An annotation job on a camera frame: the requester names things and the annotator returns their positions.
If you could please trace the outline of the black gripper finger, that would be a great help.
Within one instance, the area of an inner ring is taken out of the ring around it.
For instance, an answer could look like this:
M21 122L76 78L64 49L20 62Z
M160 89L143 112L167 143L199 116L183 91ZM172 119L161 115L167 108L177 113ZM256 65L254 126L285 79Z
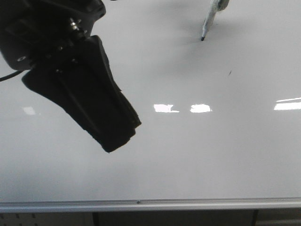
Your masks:
M126 144L141 125L96 35L38 62L22 82L63 108L108 153Z

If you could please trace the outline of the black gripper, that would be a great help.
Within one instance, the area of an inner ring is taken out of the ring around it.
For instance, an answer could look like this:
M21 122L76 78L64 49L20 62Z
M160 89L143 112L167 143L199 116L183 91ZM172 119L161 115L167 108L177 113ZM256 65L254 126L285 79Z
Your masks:
M0 52L13 70L84 40L106 8L101 0L2 0Z

